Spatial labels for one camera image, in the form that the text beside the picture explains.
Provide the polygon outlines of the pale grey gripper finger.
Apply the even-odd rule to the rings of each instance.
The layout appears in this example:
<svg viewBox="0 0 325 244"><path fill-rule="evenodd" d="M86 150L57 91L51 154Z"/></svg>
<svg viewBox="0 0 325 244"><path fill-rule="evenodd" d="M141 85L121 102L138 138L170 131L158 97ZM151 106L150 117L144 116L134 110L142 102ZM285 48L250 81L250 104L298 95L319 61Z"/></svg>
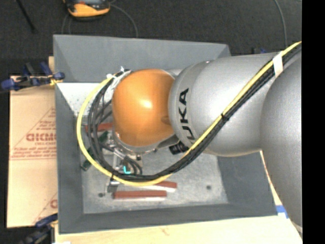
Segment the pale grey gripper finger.
<svg viewBox="0 0 325 244"><path fill-rule="evenodd" d="M116 180L110 180L106 185L107 193L115 193L120 185L120 182Z"/></svg>

